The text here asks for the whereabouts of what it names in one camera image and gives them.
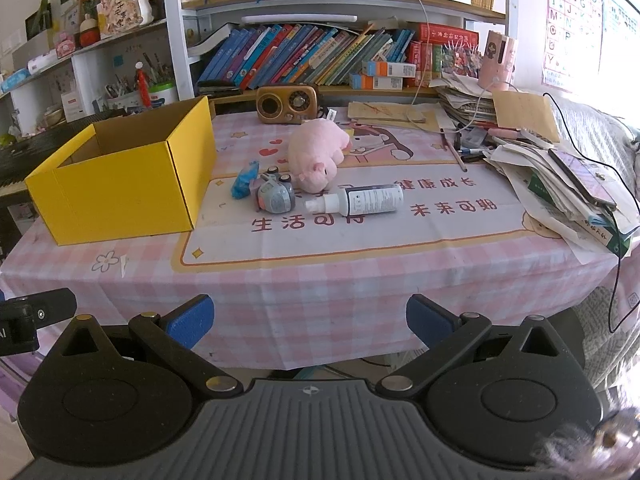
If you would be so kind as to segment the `pink plush pig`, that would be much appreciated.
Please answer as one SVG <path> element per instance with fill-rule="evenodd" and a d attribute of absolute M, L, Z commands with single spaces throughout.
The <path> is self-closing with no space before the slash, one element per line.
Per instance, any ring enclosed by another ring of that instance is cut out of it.
<path fill-rule="evenodd" d="M 332 120 L 317 118 L 298 126 L 288 141 L 288 169 L 296 186 L 309 194 L 325 190 L 349 144 L 349 134 Z"/>

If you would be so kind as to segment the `row of leaning books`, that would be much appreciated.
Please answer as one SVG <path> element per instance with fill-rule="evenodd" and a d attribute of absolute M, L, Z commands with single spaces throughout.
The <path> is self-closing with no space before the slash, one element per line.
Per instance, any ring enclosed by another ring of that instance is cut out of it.
<path fill-rule="evenodd" d="M 273 84 L 349 87 L 362 63 L 416 62 L 412 29 L 366 29 L 314 23 L 235 27 L 227 24 L 201 44 L 207 64 L 195 81 L 201 93 L 242 93 Z"/>

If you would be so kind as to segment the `alphabet wall poster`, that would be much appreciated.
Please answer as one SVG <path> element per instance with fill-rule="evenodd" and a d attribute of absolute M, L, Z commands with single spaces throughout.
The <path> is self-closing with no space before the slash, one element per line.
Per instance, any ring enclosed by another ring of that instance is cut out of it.
<path fill-rule="evenodd" d="M 639 19 L 615 0 L 547 0 L 541 82 L 569 92 L 636 76 Z"/>

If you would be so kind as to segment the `yellow cardboard box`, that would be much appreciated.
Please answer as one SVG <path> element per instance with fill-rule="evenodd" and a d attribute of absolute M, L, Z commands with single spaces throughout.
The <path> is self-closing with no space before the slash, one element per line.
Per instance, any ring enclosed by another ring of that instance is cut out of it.
<path fill-rule="evenodd" d="M 208 99 L 94 122 L 25 179 L 61 246 L 189 232 L 216 160 Z"/>

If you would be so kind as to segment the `grey toy car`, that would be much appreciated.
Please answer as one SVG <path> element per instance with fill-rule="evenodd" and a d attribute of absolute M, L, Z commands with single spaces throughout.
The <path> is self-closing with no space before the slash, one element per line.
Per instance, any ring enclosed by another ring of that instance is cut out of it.
<path fill-rule="evenodd" d="M 271 166 L 250 182 L 250 196 L 257 211 L 287 214 L 295 208 L 292 178 L 282 174 L 278 166 Z"/>

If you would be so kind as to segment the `stack of papers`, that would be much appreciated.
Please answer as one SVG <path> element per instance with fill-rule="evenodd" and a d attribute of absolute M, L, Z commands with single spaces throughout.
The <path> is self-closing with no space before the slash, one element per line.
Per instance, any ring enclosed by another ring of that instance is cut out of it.
<path fill-rule="evenodd" d="M 492 94 L 469 77 L 433 80 L 460 130 L 486 130 L 495 142 L 482 153 L 506 177 L 526 214 L 570 245 L 579 260 L 609 252 L 623 259 L 639 234 L 639 205 L 615 166 L 588 156 L 574 138 L 550 143 L 526 129 L 497 124 Z M 552 110 L 556 126 L 562 118 Z"/>

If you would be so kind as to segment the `wooden pencil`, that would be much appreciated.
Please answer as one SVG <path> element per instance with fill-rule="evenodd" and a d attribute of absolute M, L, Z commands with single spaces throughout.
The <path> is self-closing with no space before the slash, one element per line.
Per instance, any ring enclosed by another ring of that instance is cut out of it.
<path fill-rule="evenodd" d="M 468 167 L 465 166 L 465 163 L 462 160 L 461 156 L 459 155 L 458 151 L 449 142 L 444 130 L 440 130 L 440 140 L 442 140 L 442 146 L 446 148 L 446 150 L 451 154 L 451 156 L 454 158 L 454 160 L 456 161 L 461 171 L 468 172 Z"/>

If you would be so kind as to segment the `blue plastic packet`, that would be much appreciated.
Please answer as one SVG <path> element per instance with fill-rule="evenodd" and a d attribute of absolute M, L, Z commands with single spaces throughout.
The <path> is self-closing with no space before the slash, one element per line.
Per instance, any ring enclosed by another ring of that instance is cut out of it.
<path fill-rule="evenodd" d="M 242 200 L 252 194 L 252 185 L 259 177 L 259 162 L 251 160 L 248 162 L 236 176 L 232 187 L 231 196 L 235 200 Z"/>

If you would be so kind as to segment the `brown retro radio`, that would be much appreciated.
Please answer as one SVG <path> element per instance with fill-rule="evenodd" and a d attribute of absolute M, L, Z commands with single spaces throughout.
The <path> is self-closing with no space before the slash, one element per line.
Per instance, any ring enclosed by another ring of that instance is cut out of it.
<path fill-rule="evenodd" d="M 308 84 L 276 84 L 256 93 L 258 119 L 268 125 L 300 125 L 318 116 L 319 95 Z"/>

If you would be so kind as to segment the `red thick dictionary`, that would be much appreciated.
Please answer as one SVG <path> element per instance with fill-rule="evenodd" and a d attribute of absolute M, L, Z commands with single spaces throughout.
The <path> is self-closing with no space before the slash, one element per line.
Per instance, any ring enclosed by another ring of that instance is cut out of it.
<path fill-rule="evenodd" d="M 438 44 L 439 46 L 460 46 L 476 48 L 480 41 L 480 35 L 474 30 L 457 28 L 443 24 L 426 24 L 419 26 L 416 35 L 424 44 Z"/>

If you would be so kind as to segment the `brown envelope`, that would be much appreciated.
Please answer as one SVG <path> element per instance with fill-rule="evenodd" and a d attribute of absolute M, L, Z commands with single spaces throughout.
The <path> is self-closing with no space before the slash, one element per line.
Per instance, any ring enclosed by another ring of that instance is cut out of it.
<path fill-rule="evenodd" d="M 517 91 L 492 94 L 497 124 L 502 128 L 526 129 L 550 143 L 559 143 L 560 135 L 551 107 L 544 96 Z"/>

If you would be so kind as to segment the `red white bottle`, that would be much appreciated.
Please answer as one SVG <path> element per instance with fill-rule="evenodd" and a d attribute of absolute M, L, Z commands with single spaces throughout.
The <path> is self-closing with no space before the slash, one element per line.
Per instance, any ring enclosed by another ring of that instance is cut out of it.
<path fill-rule="evenodd" d="M 143 63 L 141 61 L 138 61 L 134 68 L 136 69 L 137 88 L 142 106 L 144 108 L 151 108 L 152 101 L 150 97 L 148 82 L 146 81 L 145 72 L 143 69 Z"/>

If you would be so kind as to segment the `orange white medicine box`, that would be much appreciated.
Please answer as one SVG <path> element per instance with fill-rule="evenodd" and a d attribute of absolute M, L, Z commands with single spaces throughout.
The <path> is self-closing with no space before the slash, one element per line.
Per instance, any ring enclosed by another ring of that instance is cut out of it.
<path fill-rule="evenodd" d="M 416 66 L 412 63 L 396 62 L 363 62 L 362 72 L 371 77 L 414 78 Z"/>

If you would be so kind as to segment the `tan paper sheets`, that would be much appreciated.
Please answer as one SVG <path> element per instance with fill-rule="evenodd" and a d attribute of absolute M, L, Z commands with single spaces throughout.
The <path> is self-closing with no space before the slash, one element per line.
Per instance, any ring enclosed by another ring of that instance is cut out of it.
<path fill-rule="evenodd" d="M 419 129 L 427 132 L 454 130 L 454 122 L 438 103 L 398 104 L 350 102 L 347 116 L 360 124 Z"/>

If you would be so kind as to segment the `white spray bottle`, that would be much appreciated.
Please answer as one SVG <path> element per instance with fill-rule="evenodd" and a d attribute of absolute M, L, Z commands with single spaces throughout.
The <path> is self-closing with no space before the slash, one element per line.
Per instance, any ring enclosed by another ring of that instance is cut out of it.
<path fill-rule="evenodd" d="M 345 218 L 388 214 L 404 203 L 404 191 L 399 184 L 349 186 L 335 193 L 322 195 L 305 203 L 311 214 L 340 214 Z"/>

